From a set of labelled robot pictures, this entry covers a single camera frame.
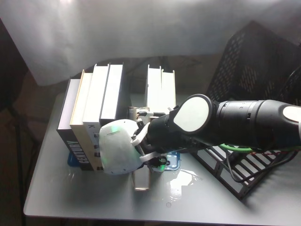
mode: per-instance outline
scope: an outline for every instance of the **table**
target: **table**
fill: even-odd
[[[143,95],[132,95],[132,105]],[[124,219],[221,224],[299,225],[301,155],[270,173],[242,203],[190,154],[181,167],[151,176],[147,192],[131,175],[84,172],[67,165],[56,132],[63,94],[56,99],[27,195],[24,213],[60,218]]]

